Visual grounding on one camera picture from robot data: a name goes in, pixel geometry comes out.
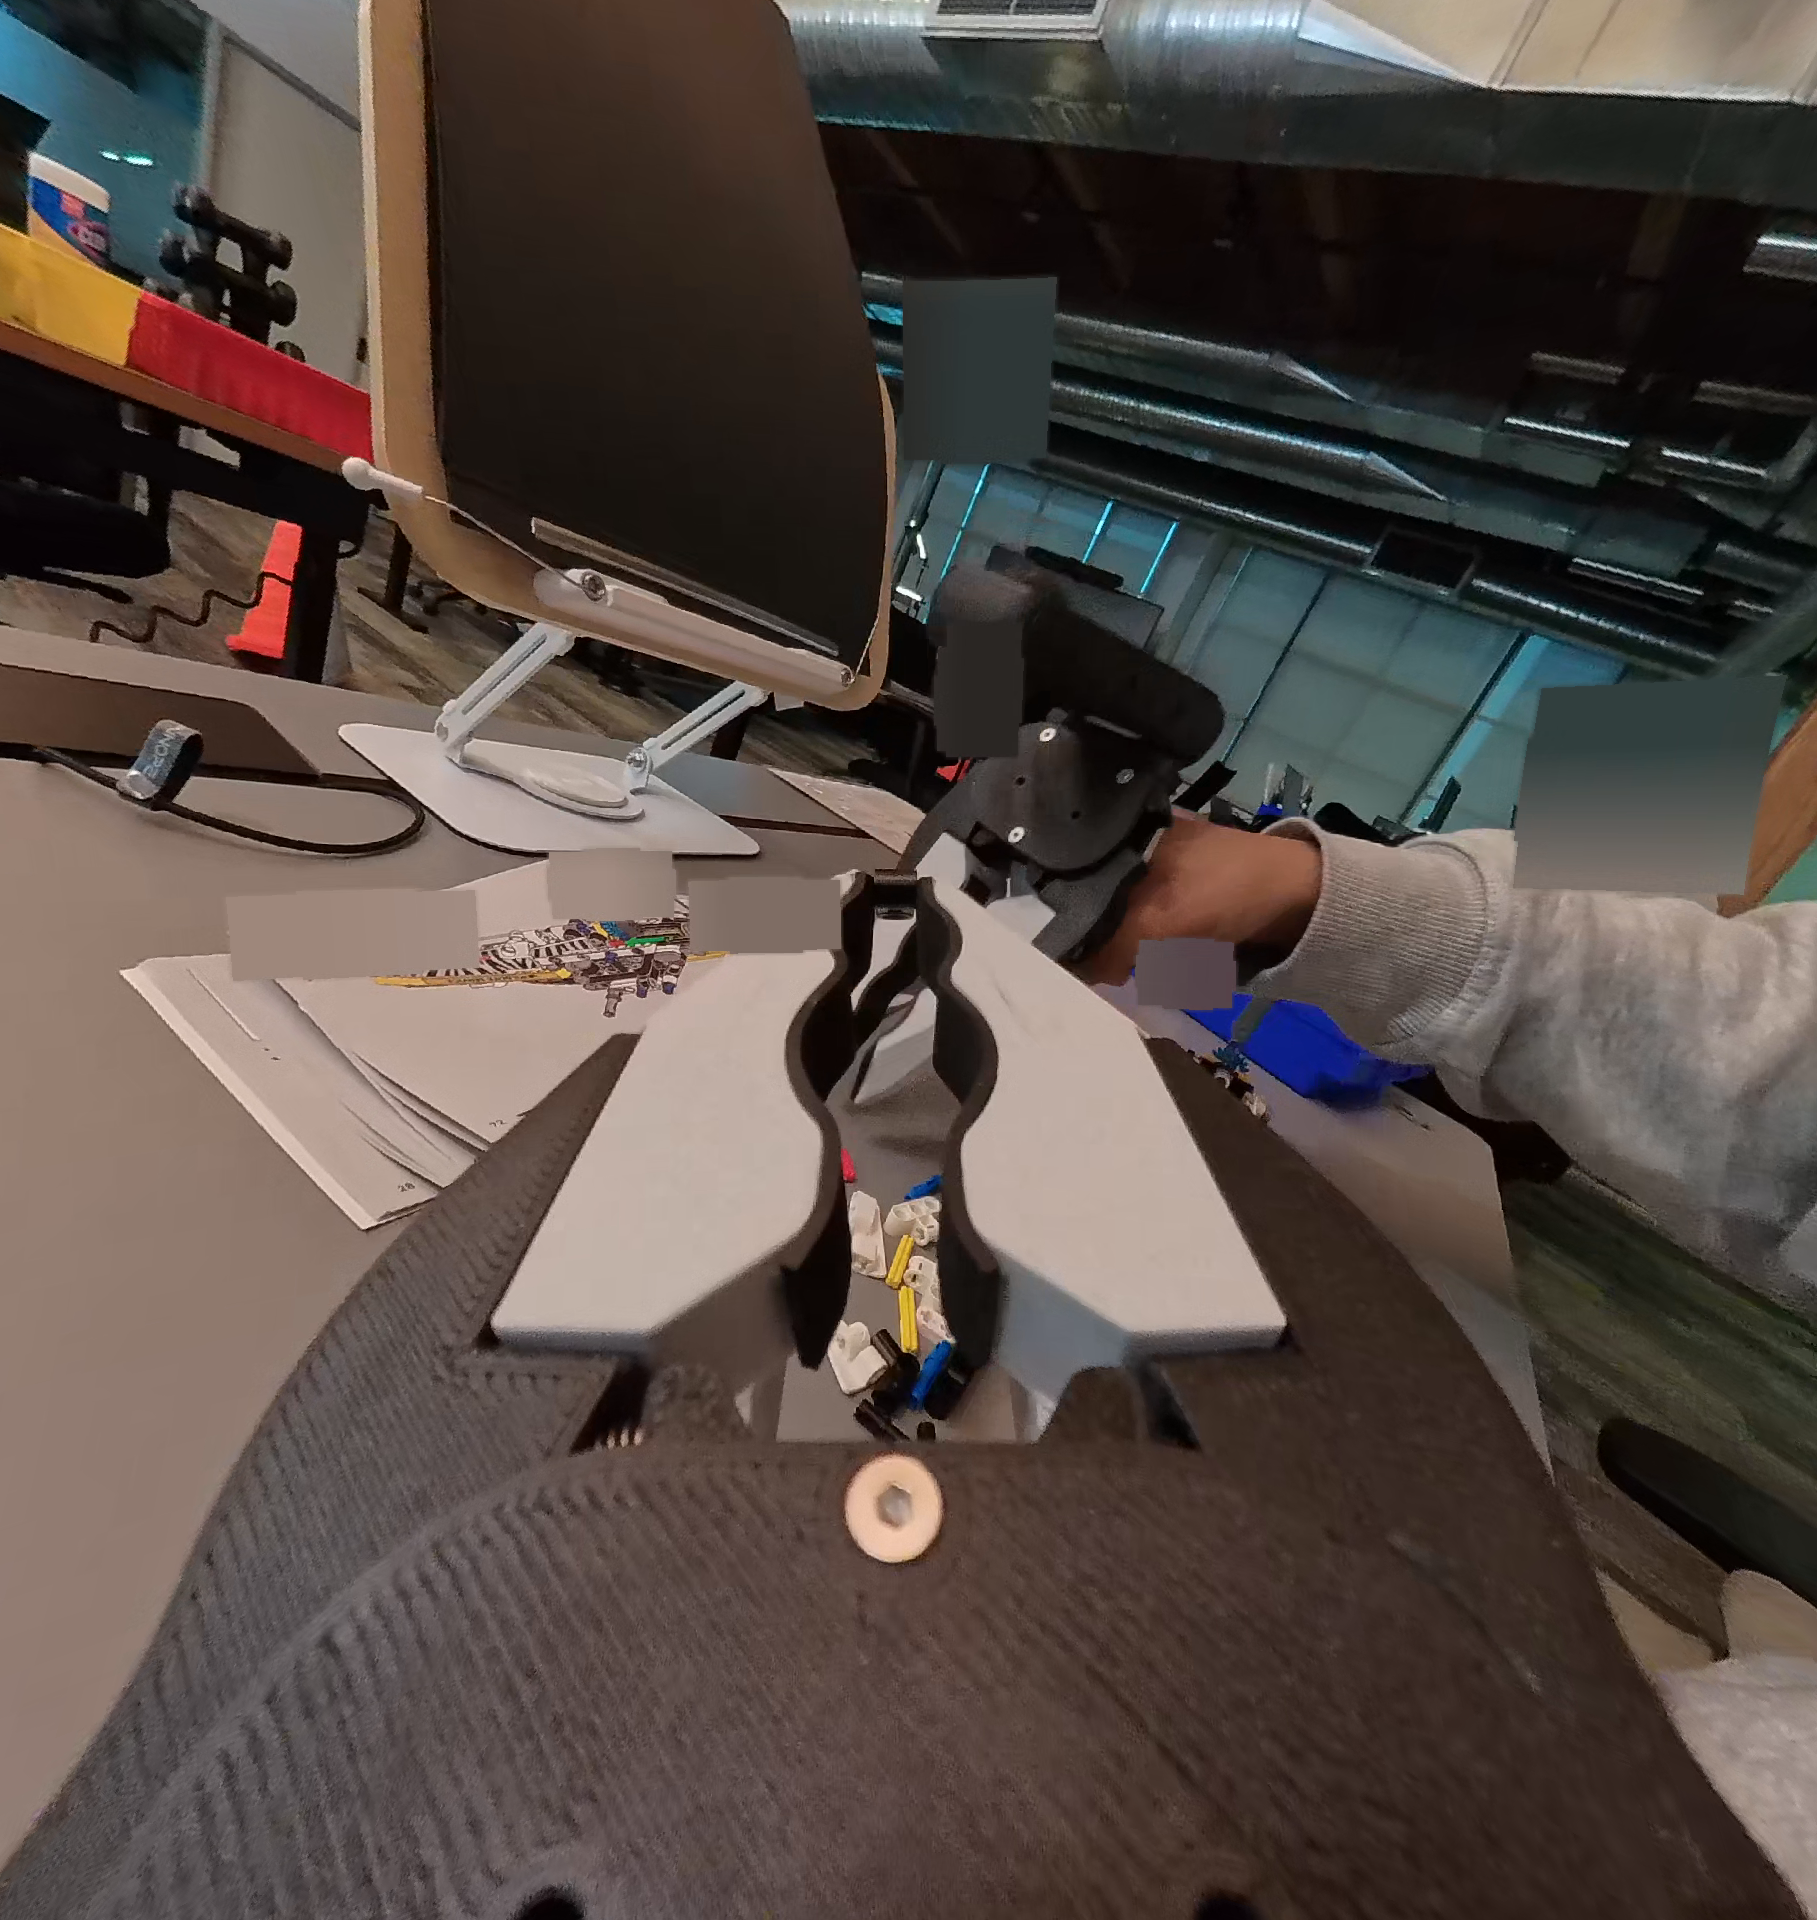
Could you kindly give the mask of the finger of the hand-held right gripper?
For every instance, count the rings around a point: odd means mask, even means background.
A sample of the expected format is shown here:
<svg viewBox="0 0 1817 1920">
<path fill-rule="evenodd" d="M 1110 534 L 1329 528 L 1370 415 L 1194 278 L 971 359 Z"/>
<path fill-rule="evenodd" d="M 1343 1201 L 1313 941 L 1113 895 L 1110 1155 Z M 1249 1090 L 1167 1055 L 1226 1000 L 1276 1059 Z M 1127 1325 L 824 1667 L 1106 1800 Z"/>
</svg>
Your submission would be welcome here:
<svg viewBox="0 0 1817 1920">
<path fill-rule="evenodd" d="M 912 918 L 874 918 L 871 968 L 852 994 L 852 1004 L 868 995 L 874 982 L 894 965 L 900 950 L 915 946 Z M 892 995 L 882 1020 L 852 1059 L 845 1101 L 849 1108 L 871 1108 L 894 1087 L 910 1082 L 930 1065 L 937 1001 L 918 973 L 912 973 L 900 994 Z"/>
</svg>

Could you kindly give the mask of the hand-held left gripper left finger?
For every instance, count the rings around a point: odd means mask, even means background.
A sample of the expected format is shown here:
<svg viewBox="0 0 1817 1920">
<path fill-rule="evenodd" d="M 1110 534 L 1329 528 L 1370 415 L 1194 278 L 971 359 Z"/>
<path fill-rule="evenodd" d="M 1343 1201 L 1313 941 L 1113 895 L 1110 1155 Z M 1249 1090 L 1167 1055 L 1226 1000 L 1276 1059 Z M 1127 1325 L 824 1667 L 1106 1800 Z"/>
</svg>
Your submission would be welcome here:
<svg viewBox="0 0 1817 1920">
<path fill-rule="evenodd" d="M 636 1034 L 490 1329 L 646 1369 L 818 1369 L 848 1308 L 825 1108 L 871 973 L 874 877 L 825 885 L 830 949 L 709 964 Z"/>
</svg>

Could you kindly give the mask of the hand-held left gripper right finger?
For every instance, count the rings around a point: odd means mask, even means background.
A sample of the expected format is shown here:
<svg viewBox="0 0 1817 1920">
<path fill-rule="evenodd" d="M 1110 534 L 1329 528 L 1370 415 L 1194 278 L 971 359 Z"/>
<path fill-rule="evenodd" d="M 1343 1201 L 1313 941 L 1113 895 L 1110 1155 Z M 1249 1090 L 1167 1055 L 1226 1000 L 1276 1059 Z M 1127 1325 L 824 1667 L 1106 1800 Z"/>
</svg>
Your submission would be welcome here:
<svg viewBox="0 0 1817 1920">
<path fill-rule="evenodd" d="M 1037 1438 L 1086 1371 L 1267 1356 L 1289 1320 L 1138 1028 L 955 882 L 921 879 L 940 1287 Z"/>
</svg>

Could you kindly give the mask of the pile of lego pieces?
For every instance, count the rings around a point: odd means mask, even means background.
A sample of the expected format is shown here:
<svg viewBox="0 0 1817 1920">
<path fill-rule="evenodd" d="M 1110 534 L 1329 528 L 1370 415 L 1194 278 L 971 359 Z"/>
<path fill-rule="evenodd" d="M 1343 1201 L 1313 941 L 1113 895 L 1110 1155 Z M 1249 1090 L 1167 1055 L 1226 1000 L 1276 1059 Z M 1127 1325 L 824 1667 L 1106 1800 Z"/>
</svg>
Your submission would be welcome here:
<svg viewBox="0 0 1817 1920">
<path fill-rule="evenodd" d="M 974 1378 L 942 1302 L 940 1238 L 937 1172 L 889 1204 L 848 1183 L 852 1316 L 830 1335 L 825 1371 L 874 1441 L 940 1444 Z"/>
</svg>

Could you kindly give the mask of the lego instruction booklet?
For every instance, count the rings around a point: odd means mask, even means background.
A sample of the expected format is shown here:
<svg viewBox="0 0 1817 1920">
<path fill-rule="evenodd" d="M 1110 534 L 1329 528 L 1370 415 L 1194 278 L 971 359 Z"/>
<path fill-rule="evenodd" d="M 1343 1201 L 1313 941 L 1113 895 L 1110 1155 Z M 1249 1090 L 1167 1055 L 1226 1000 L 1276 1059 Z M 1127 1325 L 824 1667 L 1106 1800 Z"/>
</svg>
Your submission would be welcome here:
<svg viewBox="0 0 1817 1920">
<path fill-rule="evenodd" d="M 537 864 L 461 885 L 467 973 L 234 982 L 223 955 L 121 979 L 358 1226 L 449 1187 L 604 1040 L 721 964 L 663 921 L 555 921 Z"/>
</svg>

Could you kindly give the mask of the person's right forearm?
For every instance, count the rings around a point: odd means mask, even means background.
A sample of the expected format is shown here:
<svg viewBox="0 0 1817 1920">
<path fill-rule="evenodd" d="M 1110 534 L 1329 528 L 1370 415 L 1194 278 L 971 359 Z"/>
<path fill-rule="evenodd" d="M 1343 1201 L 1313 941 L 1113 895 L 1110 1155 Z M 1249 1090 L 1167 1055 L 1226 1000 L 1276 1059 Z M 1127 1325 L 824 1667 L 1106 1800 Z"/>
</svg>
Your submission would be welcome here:
<svg viewBox="0 0 1817 1920">
<path fill-rule="evenodd" d="M 1271 837 L 1319 850 L 1322 891 L 1256 995 L 1537 1123 L 1726 1277 L 1817 1296 L 1817 901 L 1531 891 L 1498 828 Z"/>
</svg>

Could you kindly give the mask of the person's right hand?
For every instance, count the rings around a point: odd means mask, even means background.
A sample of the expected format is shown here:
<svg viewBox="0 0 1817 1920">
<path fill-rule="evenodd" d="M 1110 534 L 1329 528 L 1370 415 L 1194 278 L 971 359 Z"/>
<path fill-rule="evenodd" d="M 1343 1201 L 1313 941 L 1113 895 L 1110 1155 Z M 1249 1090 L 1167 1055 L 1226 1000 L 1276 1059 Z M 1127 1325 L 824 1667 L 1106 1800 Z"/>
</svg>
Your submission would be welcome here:
<svg viewBox="0 0 1817 1920">
<path fill-rule="evenodd" d="M 1301 946 L 1319 898 L 1319 840 L 1176 816 L 1110 938 L 1071 968 L 1088 985 L 1122 985 L 1146 941 L 1198 938 L 1231 946 L 1244 973 L 1262 973 Z"/>
</svg>

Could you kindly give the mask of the blue plastic bin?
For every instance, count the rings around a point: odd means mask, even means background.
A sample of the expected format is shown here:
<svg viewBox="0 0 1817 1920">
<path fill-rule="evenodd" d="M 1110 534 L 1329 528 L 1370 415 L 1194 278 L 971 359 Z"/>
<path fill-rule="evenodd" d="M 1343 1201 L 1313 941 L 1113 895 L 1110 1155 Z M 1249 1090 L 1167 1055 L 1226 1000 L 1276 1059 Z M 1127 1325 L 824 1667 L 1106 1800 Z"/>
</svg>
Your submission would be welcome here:
<svg viewBox="0 0 1817 1920">
<path fill-rule="evenodd" d="M 1262 1020 L 1246 1037 L 1234 1037 L 1246 1022 L 1252 995 L 1237 994 L 1228 1004 L 1189 1011 L 1218 1044 L 1226 1044 L 1237 1062 L 1265 1071 L 1283 1087 L 1326 1104 L 1334 1108 L 1370 1108 L 1388 1087 L 1416 1082 L 1428 1071 L 1388 1062 L 1358 1046 L 1323 1011 L 1304 1001 L 1265 1001 Z"/>
</svg>

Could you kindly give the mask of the black monitor with tan edge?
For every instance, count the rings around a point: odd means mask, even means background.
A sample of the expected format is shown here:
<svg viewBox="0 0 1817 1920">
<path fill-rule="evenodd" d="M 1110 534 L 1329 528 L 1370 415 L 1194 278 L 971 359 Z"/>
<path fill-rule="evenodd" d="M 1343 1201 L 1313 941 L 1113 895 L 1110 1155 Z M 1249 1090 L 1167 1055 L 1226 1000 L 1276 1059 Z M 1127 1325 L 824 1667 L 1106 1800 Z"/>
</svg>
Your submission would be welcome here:
<svg viewBox="0 0 1817 1920">
<path fill-rule="evenodd" d="M 776 2 L 360 2 L 372 464 L 467 599 L 825 709 L 894 415 Z"/>
</svg>

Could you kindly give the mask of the person's grey sweatshirt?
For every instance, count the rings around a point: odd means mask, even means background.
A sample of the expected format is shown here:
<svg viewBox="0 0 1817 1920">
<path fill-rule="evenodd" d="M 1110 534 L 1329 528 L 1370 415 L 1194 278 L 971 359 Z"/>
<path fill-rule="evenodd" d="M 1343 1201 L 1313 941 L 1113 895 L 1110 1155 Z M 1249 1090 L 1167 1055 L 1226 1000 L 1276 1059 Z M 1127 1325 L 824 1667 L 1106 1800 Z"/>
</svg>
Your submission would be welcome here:
<svg viewBox="0 0 1817 1920">
<path fill-rule="evenodd" d="M 1664 1708 L 1716 1793 L 1817 1918 L 1817 1606 L 1759 1570 L 1722 1597 L 1725 1657 L 1664 1673 Z"/>
</svg>

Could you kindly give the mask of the black office chair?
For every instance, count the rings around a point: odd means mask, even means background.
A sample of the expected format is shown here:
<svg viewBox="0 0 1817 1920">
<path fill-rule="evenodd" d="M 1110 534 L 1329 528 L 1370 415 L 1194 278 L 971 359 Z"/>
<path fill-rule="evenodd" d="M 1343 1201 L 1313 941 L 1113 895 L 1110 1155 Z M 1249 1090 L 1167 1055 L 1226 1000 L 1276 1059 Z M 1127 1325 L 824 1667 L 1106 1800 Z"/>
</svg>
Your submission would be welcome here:
<svg viewBox="0 0 1817 1920">
<path fill-rule="evenodd" d="M 169 534 L 120 502 L 0 478 L 0 581 L 149 578 L 169 569 Z"/>
</svg>

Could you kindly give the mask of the row of yellow red bins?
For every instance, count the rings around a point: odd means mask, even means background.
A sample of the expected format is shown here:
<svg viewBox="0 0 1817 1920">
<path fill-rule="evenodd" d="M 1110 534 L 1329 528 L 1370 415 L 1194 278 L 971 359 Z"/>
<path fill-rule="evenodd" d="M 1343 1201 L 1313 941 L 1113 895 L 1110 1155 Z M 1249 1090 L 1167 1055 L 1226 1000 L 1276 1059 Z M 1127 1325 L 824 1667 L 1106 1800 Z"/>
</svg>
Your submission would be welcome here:
<svg viewBox="0 0 1817 1920">
<path fill-rule="evenodd" d="M 372 452 L 360 388 L 2 223 L 0 353 L 314 464 Z"/>
</svg>

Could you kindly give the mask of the background office desk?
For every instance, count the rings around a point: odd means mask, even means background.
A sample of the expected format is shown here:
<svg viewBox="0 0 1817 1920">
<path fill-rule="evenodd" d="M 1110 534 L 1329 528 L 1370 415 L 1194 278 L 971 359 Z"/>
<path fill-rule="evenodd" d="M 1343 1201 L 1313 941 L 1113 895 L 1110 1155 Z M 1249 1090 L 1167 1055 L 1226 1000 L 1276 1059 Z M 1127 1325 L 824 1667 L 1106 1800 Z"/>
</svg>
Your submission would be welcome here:
<svg viewBox="0 0 1817 1920">
<path fill-rule="evenodd" d="M 299 526 L 281 673 L 328 682 L 340 563 L 369 515 L 342 473 L 369 452 L 366 397 L 227 335 L 217 370 L 239 366 L 264 373 L 267 418 L 0 318 L 0 469 L 55 455 Z"/>
</svg>

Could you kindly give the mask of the white tub with blue label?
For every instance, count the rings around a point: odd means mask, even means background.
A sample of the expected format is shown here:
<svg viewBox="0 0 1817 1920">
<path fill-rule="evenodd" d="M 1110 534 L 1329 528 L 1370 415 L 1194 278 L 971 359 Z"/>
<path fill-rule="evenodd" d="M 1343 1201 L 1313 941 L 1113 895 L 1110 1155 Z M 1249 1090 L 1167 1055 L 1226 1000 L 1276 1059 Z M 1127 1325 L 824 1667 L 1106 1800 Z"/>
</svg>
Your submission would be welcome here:
<svg viewBox="0 0 1817 1920">
<path fill-rule="evenodd" d="M 109 271 L 109 195 L 51 154 L 26 154 L 26 230 L 39 244 Z"/>
</svg>

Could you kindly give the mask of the silver ventilation duct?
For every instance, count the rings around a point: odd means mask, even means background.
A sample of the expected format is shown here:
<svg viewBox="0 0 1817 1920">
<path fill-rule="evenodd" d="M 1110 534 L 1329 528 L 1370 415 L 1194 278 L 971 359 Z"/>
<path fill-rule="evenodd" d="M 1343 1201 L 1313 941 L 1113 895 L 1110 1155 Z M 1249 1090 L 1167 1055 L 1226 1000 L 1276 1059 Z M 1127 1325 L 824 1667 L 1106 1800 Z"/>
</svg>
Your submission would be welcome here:
<svg viewBox="0 0 1817 1920">
<path fill-rule="evenodd" d="M 1218 111 L 1464 86 L 1358 2 L 1106 2 L 1097 37 L 930 32 L 933 2 L 780 2 L 818 119 L 1124 142 Z"/>
</svg>

